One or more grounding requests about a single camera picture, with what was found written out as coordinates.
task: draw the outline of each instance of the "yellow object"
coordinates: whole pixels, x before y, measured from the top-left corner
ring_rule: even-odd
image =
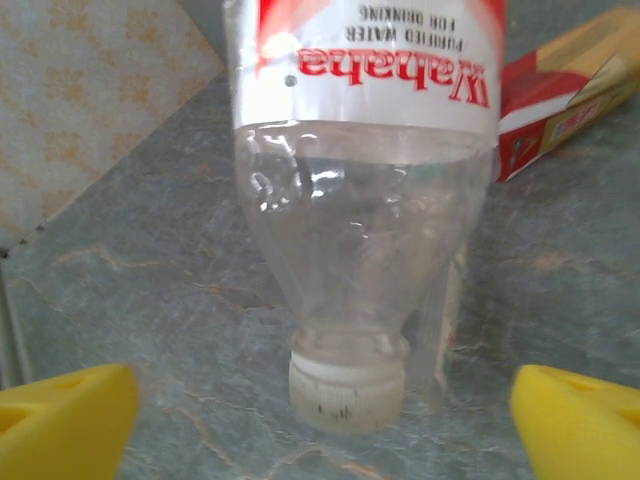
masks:
[[[126,365],[0,391],[0,478],[112,480],[137,408]]]
[[[538,480],[640,479],[640,390],[528,365],[511,411]]]

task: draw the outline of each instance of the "white bottle cap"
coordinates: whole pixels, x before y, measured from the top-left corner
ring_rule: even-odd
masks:
[[[402,360],[337,366],[291,353],[289,396],[298,415],[331,433],[369,433],[395,423],[402,409]]]

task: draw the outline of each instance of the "patterned tile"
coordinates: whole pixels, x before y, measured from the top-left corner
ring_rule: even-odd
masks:
[[[4,248],[222,70],[176,0],[0,0],[0,44]]]

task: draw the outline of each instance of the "countertop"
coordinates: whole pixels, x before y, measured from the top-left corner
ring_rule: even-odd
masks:
[[[512,3],[510,59],[604,9]],[[639,107],[491,187],[441,415],[336,438],[293,414],[293,321],[236,200],[222,79],[2,260],[26,373],[136,367],[123,479],[532,479],[518,366],[640,386]]]

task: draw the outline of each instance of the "red and white label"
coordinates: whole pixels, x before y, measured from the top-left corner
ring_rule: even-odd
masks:
[[[444,128],[497,143],[505,0],[245,0],[234,123]]]
[[[571,135],[577,129],[589,123],[600,114],[601,104],[604,102],[602,97],[588,103],[584,108],[578,110],[571,117],[558,124],[553,130],[550,141],[558,140],[560,137]]]

